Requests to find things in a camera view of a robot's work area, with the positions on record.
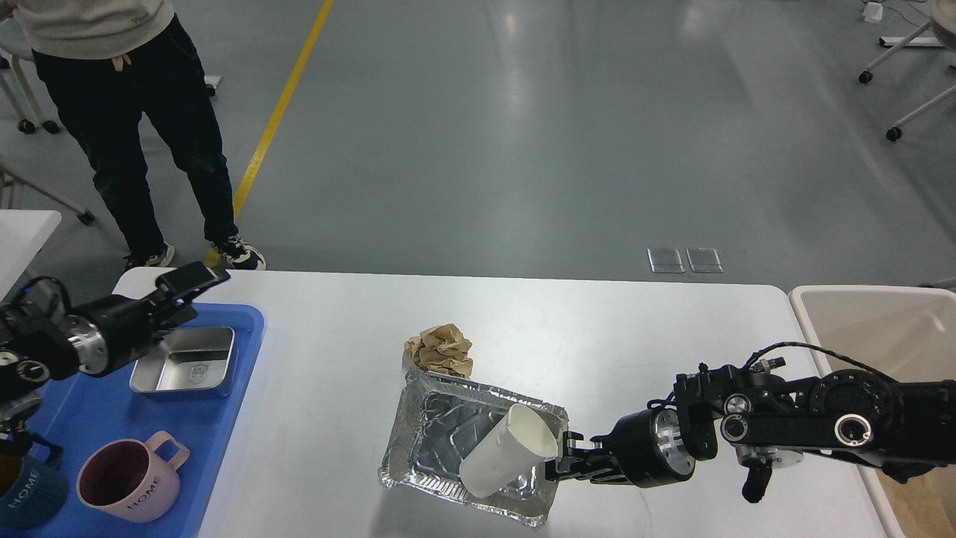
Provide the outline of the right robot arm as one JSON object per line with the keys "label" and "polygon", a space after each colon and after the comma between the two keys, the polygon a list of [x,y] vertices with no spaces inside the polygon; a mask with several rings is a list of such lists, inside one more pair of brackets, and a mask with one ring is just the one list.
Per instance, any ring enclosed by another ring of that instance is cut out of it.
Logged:
{"label": "right robot arm", "polygon": [[748,471],[743,498],[764,497],[776,468],[803,455],[875,468],[898,483],[952,466],[954,381],[905,383],[837,352],[846,368],[786,380],[772,358],[785,341],[756,350],[741,367],[676,376],[663,399],[618,419],[591,438],[564,432],[547,480],[651,488],[682,483],[699,462],[716,457],[718,442],[734,447]]}

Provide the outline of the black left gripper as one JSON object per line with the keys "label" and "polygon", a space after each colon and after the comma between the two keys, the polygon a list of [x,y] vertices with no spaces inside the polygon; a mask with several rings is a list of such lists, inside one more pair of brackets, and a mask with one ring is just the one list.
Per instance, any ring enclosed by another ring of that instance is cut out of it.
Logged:
{"label": "black left gripper", "polygon": [[146,356],[163,338],[156,315],[190,309],[196,297],[228,280],[225,269],[191,262],[161,273],[153,294],[140,299],[109,295],[66,307],[63,330],[78,357],[78,370],[106,376]]}

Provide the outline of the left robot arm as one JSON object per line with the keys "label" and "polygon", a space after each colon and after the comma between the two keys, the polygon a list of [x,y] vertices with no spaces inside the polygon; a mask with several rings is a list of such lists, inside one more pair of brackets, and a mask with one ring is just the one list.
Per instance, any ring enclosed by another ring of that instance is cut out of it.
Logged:
{"label": "left robot arm", "polygon": [[102,378],[139,360],[195,319],[196,297],[229,279],[225,269],[192,262],[162,273],[140,299],[109,295],[78,306],[55,278],[51,299],[34,302],[31,293],[45,278],[28,280],[2,307],[2,453],[21,457],[43,443],[27,422],[41,406],[38,391],[46,383],[79,372]]}

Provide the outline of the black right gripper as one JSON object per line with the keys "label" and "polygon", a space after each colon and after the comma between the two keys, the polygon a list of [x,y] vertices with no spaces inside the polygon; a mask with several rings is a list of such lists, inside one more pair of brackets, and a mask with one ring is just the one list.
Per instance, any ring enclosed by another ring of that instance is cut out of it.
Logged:
{"label": "black right gripper", "polygon": [[545,464],[545,479],[598,486],[650,488],[687,481],[696,460],[684,446],[678,413],[658,406],[618,419],[608,435],[561,433],[562,460]]}

